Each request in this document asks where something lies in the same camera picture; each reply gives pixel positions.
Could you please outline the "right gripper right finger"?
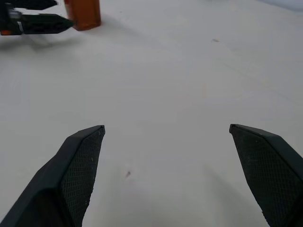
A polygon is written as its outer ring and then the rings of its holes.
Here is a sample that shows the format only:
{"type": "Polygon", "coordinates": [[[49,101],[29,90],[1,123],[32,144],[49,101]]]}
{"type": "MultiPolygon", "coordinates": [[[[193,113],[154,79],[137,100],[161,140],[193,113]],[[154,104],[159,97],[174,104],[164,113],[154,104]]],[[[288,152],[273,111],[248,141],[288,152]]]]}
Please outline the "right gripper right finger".
{"type": "Polygon", "coordinates": [[[303,157],[282,137],[231,124],[246,182],[270,227],[303,227],[303,157]]]}

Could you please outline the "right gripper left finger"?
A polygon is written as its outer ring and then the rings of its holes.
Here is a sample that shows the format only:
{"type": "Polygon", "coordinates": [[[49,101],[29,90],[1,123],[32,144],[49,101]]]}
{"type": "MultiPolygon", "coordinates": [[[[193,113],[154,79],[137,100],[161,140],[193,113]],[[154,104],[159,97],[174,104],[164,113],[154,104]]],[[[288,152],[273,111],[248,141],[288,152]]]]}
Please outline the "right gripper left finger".
{"type": "Polygon", "coordinates": [[[66,138],[0,222],[0,227],[82,227],[97,175],[105,127],[66,138]]]}

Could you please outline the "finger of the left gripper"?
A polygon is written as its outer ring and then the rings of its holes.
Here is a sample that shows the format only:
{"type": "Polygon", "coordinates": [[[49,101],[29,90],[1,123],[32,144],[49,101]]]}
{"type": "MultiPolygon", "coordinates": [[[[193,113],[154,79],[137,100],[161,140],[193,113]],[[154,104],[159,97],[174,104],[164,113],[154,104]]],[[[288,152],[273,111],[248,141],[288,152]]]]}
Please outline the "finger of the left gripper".
{"type": "Polygon", "coordinates": [[[73,22],[57,14],[22,15],[18,35],[58,34],[73,27],[73,22]]]}
{"type": "Polygon", "coordinates": [[[13,8],[44,10],[57,5],[56,0],[0,0],[0,4],[9,4],[13,8]]]}

